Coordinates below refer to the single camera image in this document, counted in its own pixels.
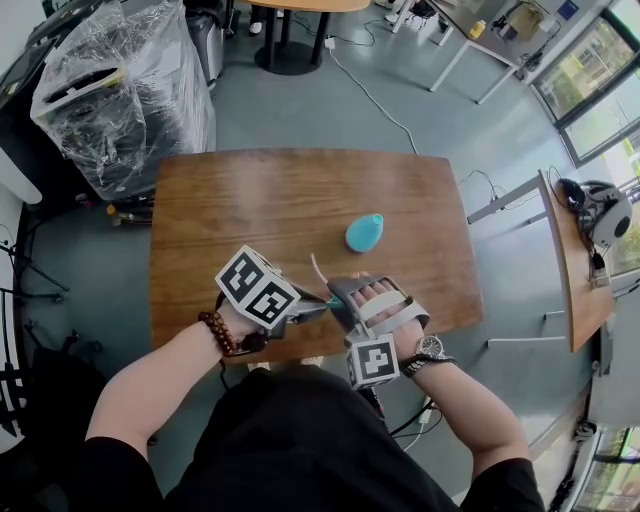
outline wooden bead bracelet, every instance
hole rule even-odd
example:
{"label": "wooden bead bracelet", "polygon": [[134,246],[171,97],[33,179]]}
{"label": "wooden bead bracelet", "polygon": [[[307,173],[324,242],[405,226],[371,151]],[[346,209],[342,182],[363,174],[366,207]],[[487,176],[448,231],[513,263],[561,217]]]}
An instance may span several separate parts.
{"label": "wooden bead bracelet", "polygon": [[224,320],[217,311],[209,313],[208,311],[201,311],[198,314],[198,320],[204,322],[211,330],[211,333],[215,337],[218,345],[222,349],[222,353],[225,357],[232,357],[235,353],[235,342],[233,341],[233,335],[229,332],[229,327],[224,323]]}

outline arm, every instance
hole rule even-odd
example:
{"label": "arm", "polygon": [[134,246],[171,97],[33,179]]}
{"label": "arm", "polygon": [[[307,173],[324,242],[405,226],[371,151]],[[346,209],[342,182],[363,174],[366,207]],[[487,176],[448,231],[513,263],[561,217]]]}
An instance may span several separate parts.
{"label": "arm", "polygon": [[[363,305],[379,293],[392,291],[391,285],[375,283],[365,286],[353,297]],[[397,313],[394,306],[370,320],[371,325]],[[400,361],[411,357],[422,326],[411,320],[393,332],[396,353]],[[452,363],[425,365],[413,378],[433,401],[460,441],[473,455],[473,478],[484,470],[507,459],[529,459],[527,440],[520,424],[509,408],[491,391],[476,382]]]}
{"label": "arm", "polygon": [[[223,304],[218,312],[234,337],[244,338],[253,332],[254,325],[229,304]],[[221,358],[222,351],[204,322],[187,327],[109,381],[93,411],[86,439],[118,439],[146,459],[149,437]]]}

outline black sleeve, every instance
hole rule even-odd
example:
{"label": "black sleeve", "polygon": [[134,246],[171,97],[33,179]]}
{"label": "black sleeve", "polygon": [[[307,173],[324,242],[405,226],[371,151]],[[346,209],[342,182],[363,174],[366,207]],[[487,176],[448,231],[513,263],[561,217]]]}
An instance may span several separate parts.
{"label": "black sleeve", "polygon": [[85,442],[71,485],[71,512],[158,510],[162,503],[151,467],[137,450],[108,437]]}
{"label": "black sleeve", "polygon": [[533,464],[509,459],[491,466],[473,481],[460,508],[465,512],[544,512]]}

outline plastic bag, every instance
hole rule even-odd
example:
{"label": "plastic bag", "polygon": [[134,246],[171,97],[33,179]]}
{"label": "plastic bag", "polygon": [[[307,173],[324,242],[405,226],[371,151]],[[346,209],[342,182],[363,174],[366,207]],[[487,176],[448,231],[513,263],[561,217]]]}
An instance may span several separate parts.
{"label": "plastic bag", "polygon": [[215,113],[181,1],[100,7],[52,52],[31,118],[98,195],[155,187],[167,156],[215,149]]}

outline black shirt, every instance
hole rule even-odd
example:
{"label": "black shirt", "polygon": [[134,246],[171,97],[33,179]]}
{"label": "black shirt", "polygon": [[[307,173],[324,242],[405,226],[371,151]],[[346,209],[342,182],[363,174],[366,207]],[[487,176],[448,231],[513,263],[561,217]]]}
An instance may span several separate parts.
{"label": "black shirt", "polygon": [[[144,458],[110,438],[85,443],[70,501],[109,512],[460,510],[359,394],[316,367],[256,370],[229,391],[164,501]],[[531,462],[486,470],[462,509],[542,512]]]}

